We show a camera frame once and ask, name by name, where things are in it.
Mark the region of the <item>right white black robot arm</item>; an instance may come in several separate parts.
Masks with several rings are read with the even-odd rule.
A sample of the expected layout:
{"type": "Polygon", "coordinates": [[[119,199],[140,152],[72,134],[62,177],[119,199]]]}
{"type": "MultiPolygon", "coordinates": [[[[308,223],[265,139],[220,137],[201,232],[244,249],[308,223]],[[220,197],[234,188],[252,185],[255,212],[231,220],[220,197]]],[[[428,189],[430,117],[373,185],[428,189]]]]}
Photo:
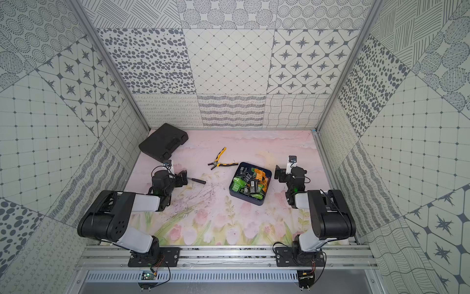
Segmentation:
{"type": "Polygon", "coordinates": [[[298,266],[325,264],[322,248],[333,241],[347,240],[356,234],[356,224],[340,190],[306,190],[307,171],[293,166],[275,168],[274,178],[285,183],[288,204],[310,213],[311,229],[296,236],[291,257],[279,253],[280,259],[298,266]]]}

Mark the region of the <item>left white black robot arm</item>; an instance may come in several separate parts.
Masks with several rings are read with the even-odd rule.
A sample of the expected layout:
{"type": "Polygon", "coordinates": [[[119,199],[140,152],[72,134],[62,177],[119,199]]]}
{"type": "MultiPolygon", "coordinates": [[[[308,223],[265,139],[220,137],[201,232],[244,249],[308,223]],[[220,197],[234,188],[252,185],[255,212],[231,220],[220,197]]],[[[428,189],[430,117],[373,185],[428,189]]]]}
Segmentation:
{"type": "Polygon", "coordinates": [[[148,235],[129,225],[132,213],[163,212],[171,204],[176,187],[188,184],[187,171],[173,174],[159,170],[153,174],[152,186],[147,194],[120,191],[102,191],[80,220],[80,237],[105,241],[130,251],[128,267],[149,267],[152,272],[159,266],[176,267],[179,247],[161,247],[156,236],[148,235]]]}

